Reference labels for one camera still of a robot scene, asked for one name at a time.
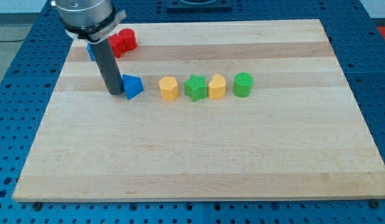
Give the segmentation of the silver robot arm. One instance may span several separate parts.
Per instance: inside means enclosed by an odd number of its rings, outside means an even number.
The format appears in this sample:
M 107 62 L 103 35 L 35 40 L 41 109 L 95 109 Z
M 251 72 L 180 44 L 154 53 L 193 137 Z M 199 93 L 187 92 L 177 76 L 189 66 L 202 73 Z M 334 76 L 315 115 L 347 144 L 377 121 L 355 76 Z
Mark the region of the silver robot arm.
M 107 39 L 127 17 L 126 11 L 117 11 L 111 0 L 52 0 L 50 5 L 60 14 L 65 32 L 89 44 Z

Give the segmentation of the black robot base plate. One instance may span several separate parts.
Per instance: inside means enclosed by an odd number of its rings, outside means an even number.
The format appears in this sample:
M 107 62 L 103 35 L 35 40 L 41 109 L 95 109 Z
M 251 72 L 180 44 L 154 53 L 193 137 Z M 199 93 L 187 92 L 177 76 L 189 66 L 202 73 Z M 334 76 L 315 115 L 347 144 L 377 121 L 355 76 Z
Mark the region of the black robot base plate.
M 231 9 L 233 0 L 165 0 L 168 11 Z

